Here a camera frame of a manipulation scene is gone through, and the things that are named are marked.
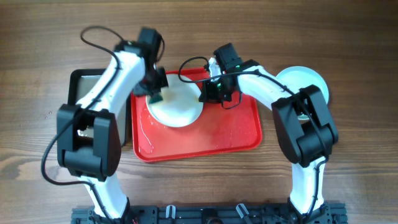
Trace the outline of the white plate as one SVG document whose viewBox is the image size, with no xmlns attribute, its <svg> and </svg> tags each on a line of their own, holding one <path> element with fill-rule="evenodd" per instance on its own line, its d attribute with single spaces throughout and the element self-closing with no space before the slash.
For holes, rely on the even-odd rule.
<svg viewBox="0 0 398 224">
<path fill-rule="evenodd" d="M 203 103 L 199 102 L 201 90 L 196 83 L 182 82 L 177 74 L 168 74 L 169 86 L 161 89 L 163 100 L 149 105 L 146 96 L 146 106 L 150 115 L 159 123 L 171 127 L 181 128 L 194 123 L 203 110 Z"/>
</svg>

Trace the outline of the light blue plate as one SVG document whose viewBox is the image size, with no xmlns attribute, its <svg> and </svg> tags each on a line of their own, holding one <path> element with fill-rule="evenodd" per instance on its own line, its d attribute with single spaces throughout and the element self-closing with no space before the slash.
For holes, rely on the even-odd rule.
<svg viewBox="0 0 398 224">
<path fill-rule="evenodd" d="M 282 82 L 299 88 L 304 88 L 310 85 L 317 86 L 328 105 L 330 99 L 330 92 L 326 81 L 323 77 L 311 68 L 303 66 L 293 66 L 283 69 L 276 78 Z"/>
</svg>

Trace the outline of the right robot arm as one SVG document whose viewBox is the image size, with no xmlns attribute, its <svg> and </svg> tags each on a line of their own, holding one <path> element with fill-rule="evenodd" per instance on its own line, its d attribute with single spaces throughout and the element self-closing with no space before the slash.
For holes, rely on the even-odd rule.
<svg viewBox="0 0 398 224">
<path fill-rule="evenodd" d="M 255 60 L 243 61 L 231 43 L 213 52 L 202 80 L 200 101 L 230 102 L 245 94 L 272 111 L 280 149 L 292 164 L 289 202 L 301 222 L 323 205 L 323 170 L 338 142 L 338 131 L 323 93 L 311 82 L 289 82 L 271 75 Z"/>
</svg>

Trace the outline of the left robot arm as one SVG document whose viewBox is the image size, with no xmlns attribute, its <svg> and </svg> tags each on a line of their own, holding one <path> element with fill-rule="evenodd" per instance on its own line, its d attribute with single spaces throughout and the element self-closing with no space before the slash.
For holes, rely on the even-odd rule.
<svg viewBox="0 0 398 224">
<path fill-rule="evenodd" d="M 57 160 L 75 184 L 84 184 L 95 206 L 89 220 L 95 223 L 136 223 L 128 197 L 121 190 L 116 169 L 121 158 L 117 118 L 130 95 L 162 100 L 167 87 L 164 68 L 156 68 L 164 40 L 143 27 L 136 41 L 121 39 L 95 86 L 75 104 L 64 104 L 57 113 Z"/>
</svg>

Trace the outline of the green yellow sponge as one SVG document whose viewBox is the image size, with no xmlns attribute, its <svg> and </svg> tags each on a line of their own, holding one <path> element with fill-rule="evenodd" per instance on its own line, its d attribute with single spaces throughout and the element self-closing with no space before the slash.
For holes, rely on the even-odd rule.
<svg viewBox="0 0 398 224">
<path fill-rule="evenodd" d="M 149 96 L 148 104 L 151 105 L 151 104 L 154 104 L 154 103 L 159 103 L 162 100 L 163 100 L 163 97 L 162 97 L 161 92 L 157 92 L 157 93 L 154 93 L 154 94 Z"/>
</svg>

